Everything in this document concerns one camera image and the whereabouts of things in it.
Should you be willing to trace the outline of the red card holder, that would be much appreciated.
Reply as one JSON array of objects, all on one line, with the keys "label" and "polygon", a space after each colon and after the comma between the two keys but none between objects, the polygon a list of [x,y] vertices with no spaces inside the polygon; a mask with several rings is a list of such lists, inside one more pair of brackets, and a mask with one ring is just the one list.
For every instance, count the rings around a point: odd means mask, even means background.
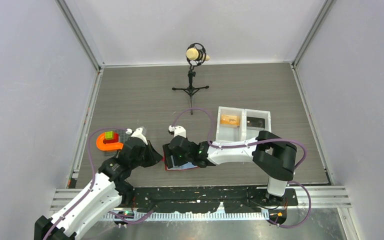
[{"label": "red card holder", "polygon": [[171,155],[170,157],[165,157],[163,159],[164,169],[166,171],[183,171],[183,170],[191,170],[198,168],[190,162],[186,162],[184,164],[179,164],[177,160]]}]

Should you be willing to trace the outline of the orange credit card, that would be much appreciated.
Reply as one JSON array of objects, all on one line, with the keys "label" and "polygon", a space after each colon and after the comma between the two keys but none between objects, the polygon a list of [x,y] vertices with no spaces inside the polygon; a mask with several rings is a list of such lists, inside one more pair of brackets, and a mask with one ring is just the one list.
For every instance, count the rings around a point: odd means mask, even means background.
[{"label": "orange credit card", "polygon": [[239,115],[222,114],[220,116],[219,123],[223,126],[230,126],[232,128],[236,128],[241,125],[241,117]]}]

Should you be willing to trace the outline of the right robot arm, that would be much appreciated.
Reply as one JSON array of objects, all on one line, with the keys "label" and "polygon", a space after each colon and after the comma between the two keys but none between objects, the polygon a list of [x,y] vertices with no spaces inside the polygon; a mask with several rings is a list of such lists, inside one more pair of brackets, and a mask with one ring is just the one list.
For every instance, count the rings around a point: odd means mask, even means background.
[{"label": "right robot arm", "polygon": [[253,163],[268,176],[265,198],[279,205],[286,197],[287,184],[293,180],[297,147],[292,142],[262,130],[258,136],[234,142],[203,141],[195,143],[176,135],[163,145],[166,169],[184,165],[206,168],[227,163]]}]

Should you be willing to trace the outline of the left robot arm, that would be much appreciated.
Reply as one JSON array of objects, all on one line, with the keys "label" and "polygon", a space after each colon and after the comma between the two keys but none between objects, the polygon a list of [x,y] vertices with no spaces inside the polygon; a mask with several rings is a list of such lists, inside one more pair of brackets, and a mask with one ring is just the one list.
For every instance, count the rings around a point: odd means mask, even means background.
[{"label": "left robot arm", "polygon": [[35,240],[79,240],[105,214],[128,207],[135,197],[127,182],[137,167],[152,167],[163,160],[150,141],[129,137],[116,154],[98,168],[90,183],[51,217],[41,216],[34,224]]}]

